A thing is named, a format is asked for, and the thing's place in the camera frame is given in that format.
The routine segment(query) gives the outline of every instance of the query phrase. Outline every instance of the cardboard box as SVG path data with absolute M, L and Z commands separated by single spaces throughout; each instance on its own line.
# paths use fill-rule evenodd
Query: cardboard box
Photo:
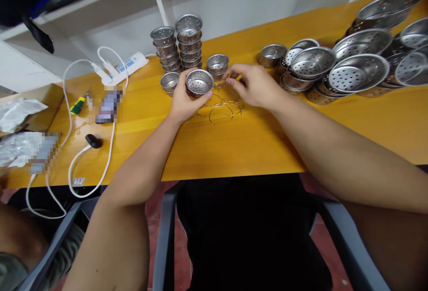
M 34 90 L 29 90 L 20 94 L 8 96 L 2 98 L 0 103 L 10 102 L 19 98 L 25 99 L 37 99 L 39 102 L 45 104 L 48 108 L 27 116 L 24 122 L 18 127 L 15 132 L 21 130 L 46 132 L 52 124 L 53 118 L 58 112 L 61 106 L 62 100 L 64 99 L 64 92 L 62 88 L 56 84 L 49 84 Z M 7 133 L 0 132 L 0 136 L 6 135 Z

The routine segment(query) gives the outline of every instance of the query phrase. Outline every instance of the white power cord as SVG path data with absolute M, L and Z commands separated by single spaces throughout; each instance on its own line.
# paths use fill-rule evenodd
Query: white power cord
M 122 60 L 122 58 L 119 56 L 119 54 L 118 53 L 116 53 L 113 49 L 111 49 L 111 48 L 109 48 L 109 47 L 105 47 L 105 46 L 101 46 L 101 47 L 99 47 L 98 48 L 98 51 L 97 51 L 97 53 L 98 53 L 98 56 L 99 56 L 99 58 L 105 63 L 105 60 L 101 57 L 101 55 L 100 55 L 100 50 L 101 49 L 108 49 L 108 50 L 111 50 L 112 52 L 114 52 L 115 53 L 115 55 L 119 58 L 119 60 L 120 60 L 120 62 L 122 63 L 122 65 L 124 66 L 124 67 L 126 67 L 126 65 L 125 65 L 125 63 L 123 62 L 123 60 Z M 67 72 L 68 72 L 68 70 L 74 65 L 74 64 L 77 64 L 77 63 L 79 63 L 79 62 L 82 62 L 82 61 L 87 61 L 87 62 L 89 62 L 91 65 L 93 64 L 93 62 L 91 62 L 90 60 L 88 60 L 88 59 L 79 59 L 79 60 L 76 60 L 76 61 L 74 61 L 74 62 L 72 62 L 67 68 L 66 68 L 66 70 L 65 70 L 65 72 L 64 72 L 64 75 L 62 76 L 62 90 L 64 91 L 64 97 L 65 97 L 65 100 L 66 100 L 66 105 L 67 105 L 67 111 L 68 111 L 68 115 L 69 115 L 69 120 L 70 120 L 70 128 L 69 128 L 69 131 L 68 131 L 68 134 L 67 134 L 67 136 L 66 136 L 66 138 L 65 138 L 65 140 L 62 142 L 62 144 L 61 144 L 61 147 L 60 147 L 60 151 L 62 150 L 62 148 L 64 147 L 64 145 L 66 144 L 66 142 L 67 142 L 67 140 L 68 140 L 68 138 L 70 137 L 70 135 L 71 135 L 71 132 L 72 132 L 72 130 L 73 130 L 73 122 L 72 122 L 72 118 L 71 118 L 71 112 L 70 112 L 70 104 L 69 104 L 69 102 L 68 102 L 68 98 L 67 98 L 67 93 L 66 93 L 66 74 L 67 74 Z M 125 73 L 126 73 L 126 84 L 125 84 L 125 89 L 127 89 L 127 87 L 128 87 L 128 83 L 129 83 L 129 75 L 128 75 L 128 71 L 125 69 Z M 69 188 L 70 188 L 70 191 L 71 191 L 71 193 L 74 195 L 74 196 L 76 196 L 76 197 L 79 197 L 79 198 L 85 198 L 85 197 L 88 197 L 88 196 L 90 196 L 93 192 L 95 192 L 97 189 L 98 189 L 98 187 L 101 185 L 101 183 L 103 182 L 103 180 L 104 180 L 104 177 L 105 177 L 105 175 L 106 175 L 106 173 L 107 173 L 107 170 L 108 170 L 108 167 L 109 167 L 109 165 L 110 165 L 110 160 L 111 160 L 111 152 L 112 152 L 112 149 L 113 149 L 113 139 L 114 139 L 114 136 L 115 136 L 115 130 L 116 130 L 116 122 L 114 122 L 113 123 L 113 129 L 112 129 L 112 131 L 111 131 L 111 139 L 110 139 L 110 147 L 109 147 L 109 151 L 108 151 L 108 159 L 107 159 L 107 164 L 106 164 L 106 167 L 105 167 L 105 169 L 104 169 L 104 173 L 103 173 L 103 175 L 102 175 L 102 177 L 101 177 L 101 179 L 100 179 L 100 181 L 99 181 L 99 183 L 96 185 L 96 187 L 92 190 L 92 191 L 90 191 L 88 194 L 85 194 L 85 195 L 79 195 L 79 194 L 77 194 L 75 191 L 74 191 L 74 189 L 73 189 L 73 186 L 72 186 L 72 182 L 71 182 L 71 173 L 72 173 L 72 169 L 73 169 L 73 164 L 74 164 L 74 162 L 77 160 L 77 158 L 83 153 L 83 152 L 85 152 L 85 151 L 87 151 L 89 148 L 91 148 L 91 146 L 90 145 L 87 145 L 87 146 L 85 146 L 74 158 L 73 158 L 73 160 L 71 161 L 71 163 L 70 163 L 70 166 L 69 166 L 69 169 L 68 169 L 68 186 L 69 186 Z M 48 217 L 48 216 L 46 216 L 46 215 L 43 215 L 43 214 L 40 214 L 40 213 L 38 213 L 36 210 L 34 210 L 32 207 L 31 207 L 31 205 L 30 205 L 30 201 L 29 201 L 29 190 L 30 190 L 30 188 L 31 188 L 31 185 L 32 185 L 32 183 L 33 183 L 33 181 L 34 181 L 34 179 L 36 178 L 36 174 L 33 174 L 32 176 L 31 176 L 31 178 L 30 178 L 30 182 L 29 182 L 29 184 L 28 184 L 28 187 L 27 187 L 27 191 L 26 191 L 26 193 L 25 193 L 25 200 L 26 200 L 26 202 L 27 202 L 27 206 L 28 206 L 28 209 L 32 212 L 32 213 L 34 213 L 34 214 L 36 214 L 36 215 L 38 215 L 38 216 L 40 216 L 40 217 L 43 217 L 43 218 L 46 218 L 46 219 L 60 219 L 60 218 L 63 218 L 63 217 L 65 217 L 66 216 L 66 214 L 67 214 L 67 211 L 63 208 L 63 206 L 61 205 L 61 203 L 58 201 L 58 199 L 55 197 L 55 195 L 54 195 L 54 193 L 52 192 L 52 189 L 51 189 L 51 187 L 50 187 L 50 183 L 49 183 L 49 174 L 47 173 L 46 174 L 46 187 L 47 187 L 47 189 L 48 189 L 48 191 L 49 191 L 49 194 L 51 195 L 51 197 L 53 198 L 53 200 L 57 203 L 57 205 L 59 206 L 59 208 L 61 209 L 61 211 L 63 212 L 63 215 L 61 215 L 61 216 L 58 216 L 58 217 Z

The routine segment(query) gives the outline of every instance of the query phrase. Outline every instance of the black pants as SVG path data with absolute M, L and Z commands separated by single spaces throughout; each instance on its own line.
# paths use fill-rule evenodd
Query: black pants
M 332 290 L 298 174 L 185 181 L 177 212 L 190 290 Z

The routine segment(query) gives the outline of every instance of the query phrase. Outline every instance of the white shelf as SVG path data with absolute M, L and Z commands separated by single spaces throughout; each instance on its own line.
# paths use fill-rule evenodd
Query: white shelf
M 83 7 L 86 7 L 90 4 L 93 4 L 95 2 L 97 2 L 99 0 L 79 0 L 77 2 L 74 2 L 68 6 L 62 7 L 58 10 L 55 10 L 53 12 L 49 12 L 47 14 L 44 15 L 40 15 L 39 17 L 37 17 L 34 22 L 39 25 L 42 26 L 45 23 L 48 23 L 50 21 L 53 21 L 55 19 L 58 19 L 62 16 L 65 16 L 69 13 L 72 13 L 78 9 L 81 9 Z M 18 26 L 15 26 L 13 28 L 9 28 L 5 31 L 0 32 L 0 40 L 1 41 L 5 41 L 8 40 L 12 37 L 18 36 L 22 33 L 25 33 L 27 30 L 27 27 L 21 23 Z

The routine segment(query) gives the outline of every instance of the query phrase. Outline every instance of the wooden table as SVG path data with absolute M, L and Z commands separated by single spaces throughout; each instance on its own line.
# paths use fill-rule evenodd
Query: wooden table
M 321 8 L 205 41 L 202 61 L 205 63 L 214 53 L 225 53 L 230 57 L 230 63 L 255 64 L 256 55 L 264 46 L 281 43 L 290 47 L 303 38 L 314 38 L 321 45 L 332 47 L 350 26 L 357 11 L 370 1 L 372 0 L 361 0 L 334 8 Z M 393 34 L 426 16 L 427 5 L 426 0 L 419 3 L 408 19 L 392 30 Z M 268 71 L 277 78 L 274 70 Z M 103 184 L 109 184 L 121 164 L 169 112 L 171 98 L 159 84 L 162 74 L 158 59 L 152 57 L 148 65 L 130 77 L 129 87 L 120 106 L 111 164 Z M 88 88 L 98 94 L 100 99 L 103 86 L 96 74 L 67 81 L 69 101 L 74 103 Z M 226 87 L 220 91 L 223 97 L 236 97 L 233 90 L 226 90 Z M 307 101 L 303 94 L 300 98 Z M 427 86 L 396 90 L 379 98 L 352 95 L 330 105 L 309 104 L 413 164 L 428 164 Z M 213 111 L 213 126 L 208 120 L 210 110 L 205 107 L 199 111 L 206 118 L 193 116 L 183 124 L 166 162 L 162 180 L 305 170 L 287 136 L 267 111 L 247 105 L 242 115 L 230 120 L 230 117 L 223 115 L 230 114 L 230 111 L 224 107 L 219 108 Z M 87 106 L 79 116 L 73 117 L 72 135 L 51 168 L 52 185 L 67 184 L 70 161 L 87 145 L 85 135 L 89 133 L 101 137 L 104 145 L 98 150 L 91 149 L 84 153 L 75 164 L 73 177 L 84 177 L 84 185 L 98 183 L 107 160 L 112 124 L 97 125 L 92 123 L 94 119 Z M 64 136 L 68 127 L 68 114 L 63 102 L 49 131 L 60 132 Z M 8 174 L 7 187 L 26 187 L 28 181 L 26 168 L 14 168 Z M 37 176 L 33 185 L 44 186 L 45 177 Z

